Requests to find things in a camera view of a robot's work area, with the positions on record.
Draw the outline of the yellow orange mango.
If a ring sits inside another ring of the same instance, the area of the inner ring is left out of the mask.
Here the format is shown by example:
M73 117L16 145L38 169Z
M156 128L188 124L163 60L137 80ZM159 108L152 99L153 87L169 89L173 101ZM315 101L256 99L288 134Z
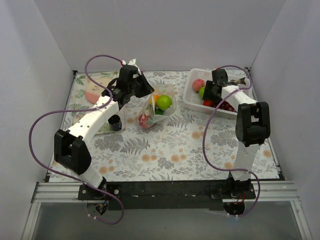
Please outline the yellow orange mango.
M156 95L156 94L153 95L153 102L155 106L157 106L157 100L159 99L159 97L160 97L159 95Z

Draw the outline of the red apple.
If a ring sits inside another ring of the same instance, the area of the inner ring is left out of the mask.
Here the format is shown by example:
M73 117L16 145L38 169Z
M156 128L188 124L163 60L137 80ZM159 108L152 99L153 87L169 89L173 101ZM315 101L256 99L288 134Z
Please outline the red apple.
M142 128L148 129L151 127L151 123L149 120L150 120L150 114L143 113L138 118L138 125Z

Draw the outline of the clear zip top bag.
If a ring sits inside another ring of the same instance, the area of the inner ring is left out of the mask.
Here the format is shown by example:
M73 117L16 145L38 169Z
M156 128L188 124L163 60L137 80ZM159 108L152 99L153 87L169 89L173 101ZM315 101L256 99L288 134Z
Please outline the clear zip top bag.
M143 129L171 117L177 109L173 84L156 84L153 89L138 115L138 126Z

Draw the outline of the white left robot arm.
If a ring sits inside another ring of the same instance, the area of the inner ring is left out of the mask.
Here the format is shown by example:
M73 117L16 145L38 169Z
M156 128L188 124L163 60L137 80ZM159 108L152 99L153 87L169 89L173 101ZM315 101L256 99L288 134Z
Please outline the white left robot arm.
M136 59L123 65L119 76L111 81L90 111L66 131L54 135L54 160L72 171L90 186L89 194L95 200L106 196L106 180L91 165L88 144L105 122L116 115L131 97L142 98L154 91L136 64Z

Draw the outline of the green cucumber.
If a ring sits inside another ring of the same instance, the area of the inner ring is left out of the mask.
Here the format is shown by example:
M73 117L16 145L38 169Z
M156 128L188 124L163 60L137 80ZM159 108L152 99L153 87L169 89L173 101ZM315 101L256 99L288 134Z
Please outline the green cucumber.
M155 114L155 115L159 115L159 116L168 116L170 110L171 110L170 107L167 108L166 110L162 110L162 109L156 107L156 108L154 109L154 114Z

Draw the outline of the pink peach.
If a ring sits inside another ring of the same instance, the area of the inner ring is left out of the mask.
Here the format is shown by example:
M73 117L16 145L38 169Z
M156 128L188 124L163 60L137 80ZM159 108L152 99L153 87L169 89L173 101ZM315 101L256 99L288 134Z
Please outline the pink peach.
M206 85L205 81L201 78L195 79L192 83L192 88L195 92L199 92L199 90Z

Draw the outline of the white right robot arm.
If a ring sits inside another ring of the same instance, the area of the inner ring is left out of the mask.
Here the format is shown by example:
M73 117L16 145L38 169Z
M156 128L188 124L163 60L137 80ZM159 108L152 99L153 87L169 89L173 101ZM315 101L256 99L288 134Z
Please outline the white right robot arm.
M269 105L264 101L258 102L245 93L251 89L251 82L249 85L243 83L244 87L239 87L235 82L229 81L223 68L217 68L211 74L212 80L206 83L203 97L217 103L213 113L215 114L223 103L231 105L237 113L235 135L238 149L234 166L229 170L234 181L226 186L227 195L237 199L245 192L241 182L250 180L253 175L251 169L260 146L270 137Z

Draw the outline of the green apple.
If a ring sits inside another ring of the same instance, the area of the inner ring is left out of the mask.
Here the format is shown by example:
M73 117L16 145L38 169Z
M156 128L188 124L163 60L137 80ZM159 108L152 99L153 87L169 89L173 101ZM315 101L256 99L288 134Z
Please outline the green apple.
M172 105L172 99L168 95L163 94L156 100L156 105L159 109L165 111Z

